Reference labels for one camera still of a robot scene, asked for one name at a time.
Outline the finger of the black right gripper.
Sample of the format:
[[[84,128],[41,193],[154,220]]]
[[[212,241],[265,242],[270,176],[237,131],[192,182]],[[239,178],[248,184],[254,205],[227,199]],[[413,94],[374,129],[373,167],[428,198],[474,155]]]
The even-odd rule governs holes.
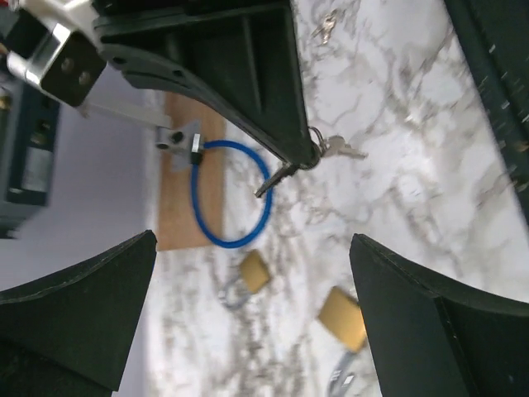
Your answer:
[[[283,161],[317,154],[288,1],[95,1],[102,57],[138,89],[218,112]]]

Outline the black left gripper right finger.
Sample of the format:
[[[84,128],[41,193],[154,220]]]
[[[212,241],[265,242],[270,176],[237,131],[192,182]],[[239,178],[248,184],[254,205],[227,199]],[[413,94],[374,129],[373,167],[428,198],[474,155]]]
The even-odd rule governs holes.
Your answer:
[[[384,396],[526,396],[528,305],[356,234],[350,265]]]

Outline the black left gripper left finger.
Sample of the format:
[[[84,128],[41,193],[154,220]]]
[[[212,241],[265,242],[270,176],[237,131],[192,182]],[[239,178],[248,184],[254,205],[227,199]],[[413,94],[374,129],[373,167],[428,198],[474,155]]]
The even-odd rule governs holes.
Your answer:
[[[146,230],[1,293],[3,396],[110,396],[120,387],[156,258]]]

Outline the brass padlock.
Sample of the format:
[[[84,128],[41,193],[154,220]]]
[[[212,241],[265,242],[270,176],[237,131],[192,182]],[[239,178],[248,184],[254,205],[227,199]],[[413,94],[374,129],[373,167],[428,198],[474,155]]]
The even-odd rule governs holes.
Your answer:
[[[345,396],[355,377],[350,365],[367,339],[361,308],[354,297],[339,286],[333,286],[317,318],[345,348],[330,375],[327,396]]]
[[[269,267],[263,256],[258,250],[249,251],[239,264],[237,275],[222,286],[218,298],[226,309],[238,310],[270,280]]]

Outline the silver key with ring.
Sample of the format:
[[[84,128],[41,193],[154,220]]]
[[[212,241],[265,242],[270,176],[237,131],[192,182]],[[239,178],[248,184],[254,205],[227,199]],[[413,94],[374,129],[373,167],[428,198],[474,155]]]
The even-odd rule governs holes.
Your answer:
[[[329,42],[331,33],[336,26],[339,13],[340,11],[338,9],[334,9],[327,13],[322,22],[312,33],[312,37],[319,37],[321,39],[322,45],[326,45]]]

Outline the spare silver keys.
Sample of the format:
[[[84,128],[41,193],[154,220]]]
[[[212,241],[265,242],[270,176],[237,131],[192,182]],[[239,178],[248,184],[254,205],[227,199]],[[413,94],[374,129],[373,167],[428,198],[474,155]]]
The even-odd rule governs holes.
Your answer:
[[[284,178],[294,175],[298,170],[311,170],[315,168],[322,159],[336,155],[343,155],[353,160],[363,160],[368,155],[355,149],[346,142],[343,136],[334,135],[324,137],[316,127],[309,127],[308,130],[316,137],[312,143],[312,158],[306,164],[294,164],[285,161],[281,167],[255,191],[255,197],[261,198]]]

